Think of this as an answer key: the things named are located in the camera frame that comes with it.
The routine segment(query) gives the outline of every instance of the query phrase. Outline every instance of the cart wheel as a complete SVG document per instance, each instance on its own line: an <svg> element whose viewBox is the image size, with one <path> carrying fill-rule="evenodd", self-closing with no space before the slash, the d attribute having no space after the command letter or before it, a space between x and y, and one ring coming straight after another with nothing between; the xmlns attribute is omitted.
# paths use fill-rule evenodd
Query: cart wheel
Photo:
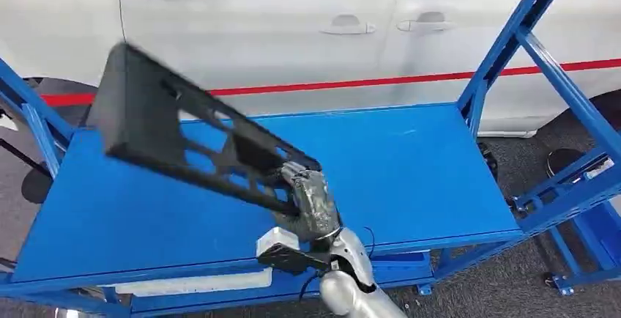
<svg viewBox="0 0 621 318"><path fill-rule="evenodd" d="M498 181L498 160L496 160L494 155L491 153L489 146L485 142L478 142L477 146L481 151L481 155L483 156L483 159L485 160L489 171L491 171L494 179Z"/></svg>
<svg viewBox="0 0 621 318"><path fill-rule="evenodd" d="M40 165L47 169L45 162ZM52 179L36 169L31 169L21 183L22 196L32 204L43 204L52 186Z"/></svg>
<svg viewBox="0 0 621 318"><path fill-rule="evenodd" d="M505 202L507 202L507 206L509 206L509 210L511 210L511 212L515 212L518 209L516 206L516 201L513 199L513 197L505 197Z"/></svg>
<svg viewBox="0 0 621 318"><path fill-rule="evenodd" d="M541 278L543 279L543 283L547 287L550 287L552 289L559 289L559 287L557 286L557 282L554 280L554 277L555 275L552 272L546 272L541 275Z"/></svg>

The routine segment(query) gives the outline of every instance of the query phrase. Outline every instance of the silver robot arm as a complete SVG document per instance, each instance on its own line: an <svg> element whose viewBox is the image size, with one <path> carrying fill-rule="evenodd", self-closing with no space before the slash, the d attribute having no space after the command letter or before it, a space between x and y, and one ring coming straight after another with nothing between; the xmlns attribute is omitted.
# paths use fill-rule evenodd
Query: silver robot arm
<svg viewBox="0 0 621 318"><path fill-rule="evenodd" d="M276 215L277 222L302 241L330 246L330 270L321 277L319 290L332 313L348 318L405 318L373 279L371 260L358 236L342 227L323 174L292 162L285 163L281 174L293 187L300 217Z"/></svg>
<svg viewBox="0 0 621 318"><path fill-rule="evenodd" d="M321 277L319 291L332 313L348 318L407 317L374 281L371 261L353 231L343 228L330 253L342 260L332 262L332 270ZM342 268L343 260L351 268Z"/></svg>

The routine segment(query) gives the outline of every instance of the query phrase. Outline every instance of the gray carpet floor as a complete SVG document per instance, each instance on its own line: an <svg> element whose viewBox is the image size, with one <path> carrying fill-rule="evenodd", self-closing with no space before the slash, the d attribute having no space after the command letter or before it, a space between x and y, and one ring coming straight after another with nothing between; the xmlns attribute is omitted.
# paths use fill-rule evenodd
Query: gray carpet floor
<svg viewBox="0 0 621 318"><path fill-rule="evenodd" d="M79 109L63 111L77 119ZM620 115L608 118L621 127ZM40 157L32 139L24 133L0 129L0 137L24 152ZM592 140L577 125L571 114L563 114L529 139L485 138L499 161L499 183L505 195L519 195L546 178L544 161L558 147L588 150ZM20 183L28 168L0 150L0 256L15 258L27 234L37 206L28 204L20 193ZM571 230L562 233L576 249L578 260L586 268L593 264L584 255ZM541 273L553 270L566 273L556 247L547 235L526 241L482 265L458 273L434 286L430 296L419 296L415 289L404 287L388 290L409 317L442 318L597 318L621 317L621 282L606 282L576 288L571 297L543 285ZM0 317L51 317L51 308L0 299ZM274 303L263 306L223 309L187 314L184 317L332 317L316 299L301 303Z"/></svg>

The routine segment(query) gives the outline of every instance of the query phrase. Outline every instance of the black bracket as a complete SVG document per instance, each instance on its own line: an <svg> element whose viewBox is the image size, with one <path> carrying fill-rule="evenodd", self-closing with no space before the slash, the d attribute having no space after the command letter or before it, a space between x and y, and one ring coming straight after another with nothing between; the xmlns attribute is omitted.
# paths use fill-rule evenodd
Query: black bracket
<svg viewBox="0 0 621 318"><path fill-rule="evenodd" d="M222 147L185 136L180 111L225 136ZM109 156L288 215L299 210L280 167L294 161L321 171L317 160L125 43L108 57L90 119Z"/></svg>

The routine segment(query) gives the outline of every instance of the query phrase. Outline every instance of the blue shelf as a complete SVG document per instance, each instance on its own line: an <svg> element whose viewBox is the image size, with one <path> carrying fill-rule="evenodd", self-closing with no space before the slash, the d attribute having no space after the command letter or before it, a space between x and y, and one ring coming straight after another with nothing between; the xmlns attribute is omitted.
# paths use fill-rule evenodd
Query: blue shelf
<svg viewBox="0 0 621 318"><path fill-rule="evenodd" d="M453 103L256 120L321 161L343 221L367 246L373 230L375 254L523 234ZM182 128L208 138L202 123ZM257 267L255 241L272 226L260 207L106 158L99 135L79 130L12 282Z"/></svg>

